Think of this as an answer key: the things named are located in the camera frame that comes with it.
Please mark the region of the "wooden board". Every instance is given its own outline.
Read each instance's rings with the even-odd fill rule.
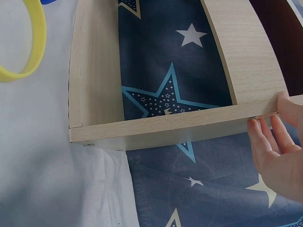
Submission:
[[[70,127],[124,120],[118,3],[79,0],[71,48]]]
[[[201,0],[212,28],[234,105],[286,90],[281,69],[249,0]]]
[[[291,97],[303,105],[303,96]],[[233,135],[250,117],[276,114],[276,100],[70,129],[71,142],[134,150]]]

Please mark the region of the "white star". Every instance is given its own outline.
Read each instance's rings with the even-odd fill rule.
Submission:
[[[191,177],[189,177],[189,179],[187,179],[187,180],[191,181],[191,187],[194,186],[196,183],[199,184],[199,185],[204,186],[204,184],[202,184],[201,181],[194,180],[194,179],[191,178]]]
[[[184,36],[183,43],[181,46],[193,42],[203,48],[200,37],[206,35],[207,33],[197,32],[193,23],[190,24],[188,30],[176,30],[176,31]]]
[[[246,189],[266,192],[268,196],[268,208],[270,208],[271,205],[273,205],[274,200],[276,198],[276,193],[265,185],[261,174],[259,174],[259,183],[251,187],[248,187]]]

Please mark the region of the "navy blue fabric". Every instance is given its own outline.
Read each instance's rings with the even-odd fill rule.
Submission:
[[[177,30],[191,24],[207,33],[202,46],[182,46]],[[119,41],[126,120],[232,104],[200,0],[120,0]],[[299,203],[277,195],[269,205],[246,189],[259,182],[246,133],[127,157],[142,227],[299,226],[303,216]]]

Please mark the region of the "finger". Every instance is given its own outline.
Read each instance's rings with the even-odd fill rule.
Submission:
[[[295,145],[293,139],[288,134],[284,124],[278,116],[271,117],[270,122],[283,154],[297,152],[301,149],[299,146]]]
[[[279,153],[278,145],[276,143],[276,140],[275,140],[273,133],[271,132],[267,122],[264,119],[260,119],[259,121],[261,124],[262,133],[266,137],[266,139],[269,141],[272,150]]]
[[[259,165],[259,173],[262,174],[268,164],[280,155],[272,150],[269,141],[263,135],[256,120],[248,121],[247,129],[250,136],[251,146],[253,148],[252,152],[255,153],[256,160]]]
[[[290,101],[288,93],[283,91],[279,94],[278,111],[287,123],[297,128],[300,144],[303,145],[303,106]]]

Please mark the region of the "yellow ring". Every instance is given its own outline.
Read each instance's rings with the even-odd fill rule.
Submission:
[[[40,0],[23,0],[27,7],[33,28],[33,47],[26,67],[20,73],[13,73],[0,65],[0,82],[11,82],[32,74],[39,66],[46,45],[46,21]]]

